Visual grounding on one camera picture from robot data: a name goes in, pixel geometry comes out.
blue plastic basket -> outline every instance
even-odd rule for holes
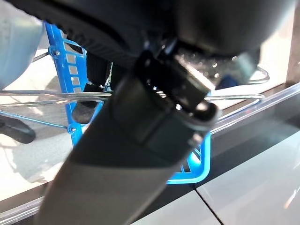
[[[65,35],[56,26],[45,23],[49,38],[49,53],[53,57],[61,91],[64,93],[81,92],[86,84],[86,51],[82,54],[72,51],[68,44],[78,46],[73,41],[65,38]],[[72,110],[75,103],[66,105],[68,131],[71,134],[72,143],[75,145],[82,136],[83,126],[72,119]],[[98,104],[95,115],[101,109]],[[167,184],[197,183],[202,181],[210,170],[210,134],[208,134],[198,149],[195,149],[180,171],[171,177]]]

chrome wire frame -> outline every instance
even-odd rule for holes
[[[1,96],[48,96],[51,98],[56,98],[52,100],[45,101],[37,101],[37,102],[22,102],[22,103],[9,103],[9,104],[0,104],[0,109],[2,108],[11,108],[11,107],[35,107],[35,106],[46,106],[46,105],[61,105],[68,104],[73,102],[87,102],[87,101],[106,101],[112,95],[112,92],[79,92],[79,93],[59,93],[52,92],[46,90],[3,90],[0,91]],[[247,99],[255,99],[254,102],[226,115],[219,120],[223,120],[233,114],[239,113],[257,103],[259,103],[262,99],[264,99],[264,95],[261,94],[252,94],[252,95],[224,95],[224,96],[207,96],[205,100],[207,101],[221,101],[221,100],[247,100]],[[17,115],[14,113],[6,112],[0,110],[0,115],[5,115],[12,118],[28,120],[35,123],[40,123],[43,125],[68,129],[68,127],[58,124],[53,124],[41,120],[36,120],[28,117],[24,117],[21,115]]]

white surface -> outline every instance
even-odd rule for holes
[[[219,225],[195,191],[192,191],[132,225]]]
[[[226,225],[300,222],[300,132],[198,188]]]
[[[36,55],[46,52],[40,49]],[[46,56],[32,63],[6,90],[59,91],[53,60]],[[0,103],[42,100],[39,96],[0,97]],[[9,112],[39,120],[67,125],[63,105],[18,107]],[[64,129],[26,122],[35,130],[37,138],[30,144],[21,144],[8,136],[0,135],[0,201],[53,180],[62,162],[72,149],[70,135]]]

screw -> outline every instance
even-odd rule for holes
[[[60,52],[59,52],[58,50],[55,50],[55,51],[54,51],[54,55],[59,56],[59,55],[60,55]]]

metal wire handle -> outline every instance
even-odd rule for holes
[[[45,105],[61,105],[72,102],[88,102],[88,101],[105,101],[112,95],[112,92],[79,92],[79,93],[58,93],[46,90],[4,90],[0,91],[0,96],[39,96],[45,95],[57,99],[37,101],[37,102],[21,102],[0,104],[0,108],[10,107],[33,107]],[[253,95],[224,95],[224,96],[207,96],[204,99],[207,101],[220,100],[245,100],[245,99],[263,99],[260,94]]]
[[[45,95],[57,99],[53,100],[46,100],[46,101],[37,101],[37,102],[22,102],[22,103],[9,103],[9,104],[0,104],[0,108],[11,108],[11,107],[34,107],[34,106],[45,106],[45,105],[61,105],[61,104],[68,104],[72,102],[86,102],[86,101],[105,101],[110,98],[112,92],[79,92],[79,93],[59,93],[59,92],[52,92],[46,90],[3,90],[0,91],[0,96],[40,96]],[[230,113],[227,114],[219,120],[223,120],[233,114],[237,114],[249,107],[256,105],[264,98],[264,95],[261,94],[253,94],[253,95],[224,95],[224,96],[207,96],[205,100],[207,101],[220,101],[220,100],[246,100],[246,99],[256,99],[256,101]],[[68,127],[58,124],[53,124],[41,120],[36,120],[29,117],[24,117],[21,115],[17,115],[14,113],[6,112],[0,110],[0,115],[5,115],[12,118],[18,118],[23,120],[28,120],[31,122],[56,127],[56,128],[63,128],[67,129],[69,132],[72,132],[72,129],[68,129]]]
[[[269,73],[266,70],[264,70],[261,67],[257,67],[257,71],[261,72],[264,75],[264,78],[257,79],[257,80],[249,80],[248,84],[261,84],[261,83],[266,83],[267,81],[270,80]]]

